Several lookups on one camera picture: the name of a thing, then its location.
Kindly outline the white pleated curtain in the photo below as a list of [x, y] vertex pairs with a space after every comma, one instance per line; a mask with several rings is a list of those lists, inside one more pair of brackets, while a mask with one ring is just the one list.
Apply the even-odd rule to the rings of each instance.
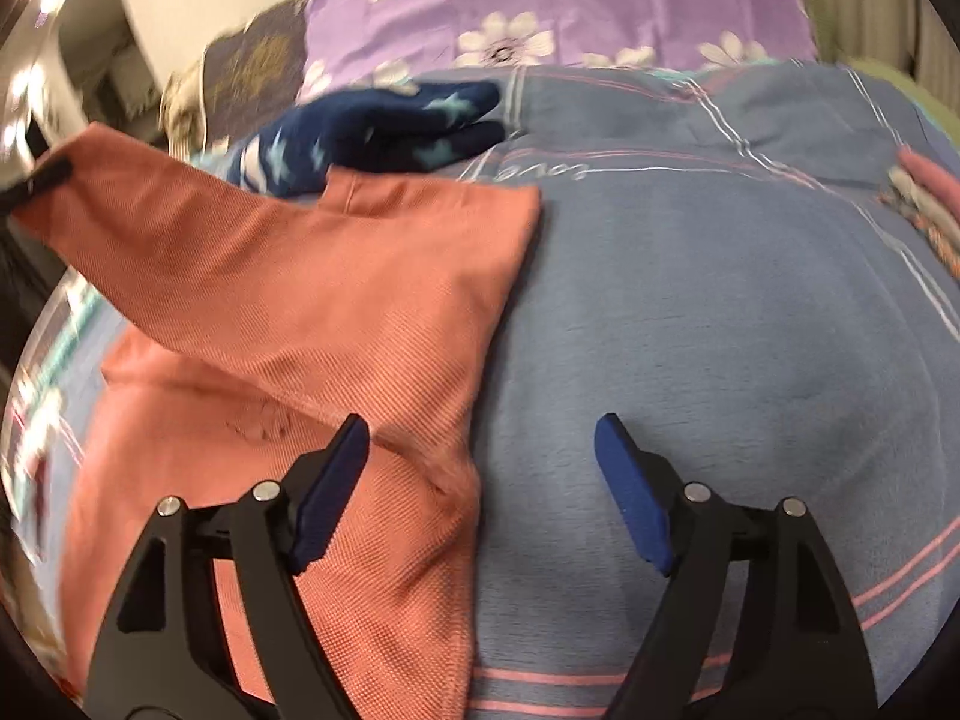
[[958, 46], [931, 0], [804, 0], [818, 58], [869, 59], [958, 104]]

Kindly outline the blue plaid bed blanket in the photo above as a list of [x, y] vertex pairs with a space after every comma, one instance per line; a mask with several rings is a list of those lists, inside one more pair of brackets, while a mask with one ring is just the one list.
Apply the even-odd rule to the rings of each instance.
[[811, 507], [880, 699], [958, 600], [958, 280], [880, 200], [902, 146], [958, 156], [910, 99], [839, 67], [669, 80], [514, 70], [505, 139], [433, 172], [534, 188], [540, 215], [485, 356], [473, 660], [457, 718], [597, 718], [664, 582], [594, 455], [617, 415], [737, 504]]

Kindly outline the dark floral pillow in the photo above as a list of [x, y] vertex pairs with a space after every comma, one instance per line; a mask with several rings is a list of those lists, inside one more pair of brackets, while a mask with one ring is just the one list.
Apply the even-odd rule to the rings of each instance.
[[306, 62], [304, 31], [304, 0], [281, 0], [206, 46], [206, 148], [252, 135], [295, 104]]

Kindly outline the purple floral pillow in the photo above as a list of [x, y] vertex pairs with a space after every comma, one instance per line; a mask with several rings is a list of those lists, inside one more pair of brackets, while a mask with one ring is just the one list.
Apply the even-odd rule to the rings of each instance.
[[427, 71], [690, 71], [817, 55], [804, 0], [306, 0], [302, 99]]

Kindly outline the salmon pink knit garment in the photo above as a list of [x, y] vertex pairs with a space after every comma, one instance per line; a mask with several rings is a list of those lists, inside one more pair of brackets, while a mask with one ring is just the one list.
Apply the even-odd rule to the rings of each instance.
[[358, 415], [370, 460], [299, 593], [363, 717], [460, 717], [480, 511], [470, 417], [539, 193], [334, 167], [295, 205], [97, 125], [62, 156], [70, 177], [16, 219], [127, 320], [68, 504], [68, 678], [86, 681], [161, 499], [238, 499]]

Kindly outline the folded pink clothes stack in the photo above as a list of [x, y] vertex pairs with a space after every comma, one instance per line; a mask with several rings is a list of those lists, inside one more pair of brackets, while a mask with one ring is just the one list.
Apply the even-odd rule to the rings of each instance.
[[903, 216], [926, 239], [954, 280], [960, 277], [958, 177], [907, 146], [890, 167], [890, 187], [880, 200]]

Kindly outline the beige knit throw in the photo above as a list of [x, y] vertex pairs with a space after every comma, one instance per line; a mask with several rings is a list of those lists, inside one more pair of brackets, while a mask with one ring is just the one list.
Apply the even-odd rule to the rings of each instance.
[[202, 62], [197, 60], [167, 78], [161, 94], [160, 127], [172, 158], [187, 161], [205, 146], [206, 122], [202, 101]]

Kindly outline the navy star pattern garment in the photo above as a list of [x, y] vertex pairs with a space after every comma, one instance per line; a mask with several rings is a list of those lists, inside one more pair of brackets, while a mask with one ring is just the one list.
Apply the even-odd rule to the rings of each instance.
[[500, 101], [493, 82], [337, 91], [293, 107], [231, 146], [212, 172], [249, 192], [294, 199], [322, 192], [334, 167], [438, 171], [505, 139], [503, 124], [488, 117]]

